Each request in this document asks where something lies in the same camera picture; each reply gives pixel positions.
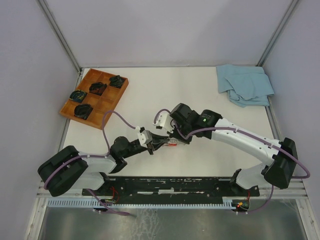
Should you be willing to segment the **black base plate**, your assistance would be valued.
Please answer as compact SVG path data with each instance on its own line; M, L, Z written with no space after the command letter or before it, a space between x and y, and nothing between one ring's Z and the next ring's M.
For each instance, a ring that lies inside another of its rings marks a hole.
M99 197L119 198L118 203L161 204L221 202L223 197L258 197L258 186L249 190L236 186L232 177L111 176L97 190Z

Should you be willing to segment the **dark rolled cloth yellow pattern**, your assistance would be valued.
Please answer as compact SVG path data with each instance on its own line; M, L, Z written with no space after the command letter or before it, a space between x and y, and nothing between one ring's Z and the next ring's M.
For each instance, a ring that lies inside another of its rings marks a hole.
M76 103L82 103L86 96L87 96L87 93L85 91L75 90L70 94L69 100Z

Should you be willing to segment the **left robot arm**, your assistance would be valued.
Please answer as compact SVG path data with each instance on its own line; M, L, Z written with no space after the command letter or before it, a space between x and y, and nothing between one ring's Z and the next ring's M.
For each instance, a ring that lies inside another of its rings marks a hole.
M145 151L152 155L169 141L168 136L145 130L133 141L124 136L117 137L108 155L85 154L69 145L40 165L37 173L44 182L44 189L53 197L82 189L106 195L111 189L106 175L120 172L128 164L126 158Z

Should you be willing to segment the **dark rolled cloth far right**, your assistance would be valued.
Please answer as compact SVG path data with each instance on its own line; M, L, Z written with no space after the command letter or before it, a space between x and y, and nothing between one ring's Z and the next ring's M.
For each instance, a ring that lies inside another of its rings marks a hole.
M109 85L111 87L115 87L115 88L120 89L122 87L122 85L124 84L125 79L122 78L120 75L115 75L115 76L110 77L109 81L110 81Z

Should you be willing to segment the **wooden compartment tray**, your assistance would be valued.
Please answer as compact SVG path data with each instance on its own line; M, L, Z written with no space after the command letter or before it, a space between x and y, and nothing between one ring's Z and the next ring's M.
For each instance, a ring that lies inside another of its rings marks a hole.
M129 85L129 80L126 77L120 75L122 78L125 79L122 87L116 88L110 86L109 79L117 75L119 74L112 74L92 68L89 69L89 71L85 74L85 76L75 89L82 90L87 93L83 102L74 102L69 100L68 97L68 100L61 108L59 113L67 119L74 120L76 122L88 125L96 129L103 129L103 127L106 125L112 114L111 112L115 110L118 102L120 101L127 86ZM105 89L102 95L96 95L89 92L91 84L96 82L102 82L104 84L107 84L107 88ZM87 120L83 120L74 116L75 107L81 104L90 104L93 107L93 110L90 113Z

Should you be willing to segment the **light blue cloth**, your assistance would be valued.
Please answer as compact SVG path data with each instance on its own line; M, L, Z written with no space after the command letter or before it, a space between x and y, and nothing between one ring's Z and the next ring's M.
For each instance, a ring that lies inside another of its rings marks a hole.
M218 92L226 93L228 100L239 107L268 107L268 97L275 94L262 67L225 64L216 67L216 74Z

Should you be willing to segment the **dark rolled cloth front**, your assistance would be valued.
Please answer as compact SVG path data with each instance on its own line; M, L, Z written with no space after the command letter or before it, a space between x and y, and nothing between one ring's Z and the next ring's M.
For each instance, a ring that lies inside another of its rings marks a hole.
M83 120L87 120L91 114L93 107L88 104L79 104L74 108L74 116Z

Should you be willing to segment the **dark rolled cloth centre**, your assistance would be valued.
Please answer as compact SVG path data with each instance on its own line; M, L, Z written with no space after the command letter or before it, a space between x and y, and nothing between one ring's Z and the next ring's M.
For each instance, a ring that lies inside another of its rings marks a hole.
M94 82L90 85L89 92L91 94L101 96L103 94L103 92L106 90L107 86L108 85L106 83Z

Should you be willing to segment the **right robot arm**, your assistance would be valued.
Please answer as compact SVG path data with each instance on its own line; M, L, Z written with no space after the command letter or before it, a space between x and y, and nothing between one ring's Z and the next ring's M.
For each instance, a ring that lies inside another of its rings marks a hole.
M231 145L260 161L238 169L229 183L231 193L242 195L255 186L289 187L298 159L296 143L290 138L280 141L259 136L231 123L219 113L205 109L201 114L186 104L178 104L170 113L173 134L189 144L193 136Z

